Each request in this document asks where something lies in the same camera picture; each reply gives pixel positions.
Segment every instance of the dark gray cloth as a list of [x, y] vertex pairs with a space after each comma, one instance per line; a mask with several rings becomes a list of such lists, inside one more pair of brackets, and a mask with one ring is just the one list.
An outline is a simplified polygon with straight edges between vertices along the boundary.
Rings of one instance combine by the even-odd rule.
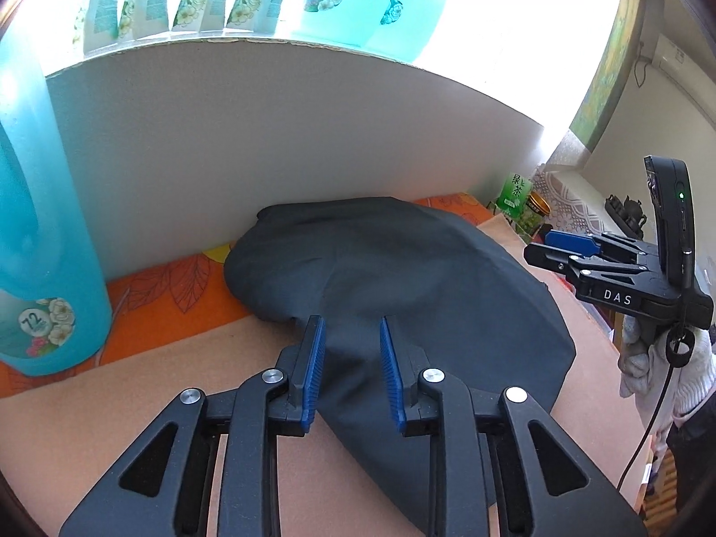
[[280, 205], [237, 242], [228, 288], [259, 319], [327, 322], [319, 411], [388, 497], [427, 527], [429, 440], [404, 439], [382, 380], [379, 321], [396, 315], [432, 365], [468, 386], [526, 389], [546, 410], [575, 357], [547, 287], [457, 215], [364, 198]]

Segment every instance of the white glove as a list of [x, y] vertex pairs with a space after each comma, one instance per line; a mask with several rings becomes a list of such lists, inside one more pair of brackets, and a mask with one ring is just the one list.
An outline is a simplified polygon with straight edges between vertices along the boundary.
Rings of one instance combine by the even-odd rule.
[[[693, 355], [686, 367], [674, 369], [669, 389], [652, 428], [652, 433], [660, 439], [657, 440], [656, 447], [659, 460], [666, 450], [666, 433], [674, 418], [684, 416], [696, 408], [716, 382], [716, 357], [711, 353], [709, 333], [694, 327], [689, 327], [689, 330], [695, 338]], [[641, 327], [638, 320], [627, 316], [624, 317], [622, 333], [622, 353], [618, 360], [618, 367], [622, 371], [619, 394], [625, 398], [635, 394], [636, 408], [646, 428], [654, 414], [669, 371], [666, 358], [668, 331], [652, 346], [647, 346], [639, 338]]]

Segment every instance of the orange tablecloth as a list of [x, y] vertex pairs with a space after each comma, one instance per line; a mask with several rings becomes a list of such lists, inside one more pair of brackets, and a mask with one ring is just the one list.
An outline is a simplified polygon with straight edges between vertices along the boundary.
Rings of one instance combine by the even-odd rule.
[[[428, 197], [416, 203], [454, 212], [475, 226], [492, 217], [474, 197], [463, 193]], [[223, 245], [108, 283], [114, 320], [101, 350], [76, 367], [45, 377], [27, 377], [0, 364], [0, 398], [59, 382], [250, 315], [223, 280], [223, 262], [229, 249], [229, 245]]]

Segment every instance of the triangular cutout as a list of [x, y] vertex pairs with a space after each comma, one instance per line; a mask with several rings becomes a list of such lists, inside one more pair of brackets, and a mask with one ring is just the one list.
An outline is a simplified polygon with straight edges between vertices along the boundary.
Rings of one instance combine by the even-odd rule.
[[130, 467], [119, 478], [119, 487], [139, 493], [145, 497], [155, 497], [162, 488], [164, 472], [172, 452], [174, 438], [179, 426], [169, 424], [162, 428], [149, 446], [142, 450]]
[[547, 492], [553, 497], [558, 497], [572, 490], [586, 487], [587, 480], [582, 471], [562, 451], [541, 424], [530, 422], [528, 427], [537, 450], [537, 458], [544, 482], [547, 485]]

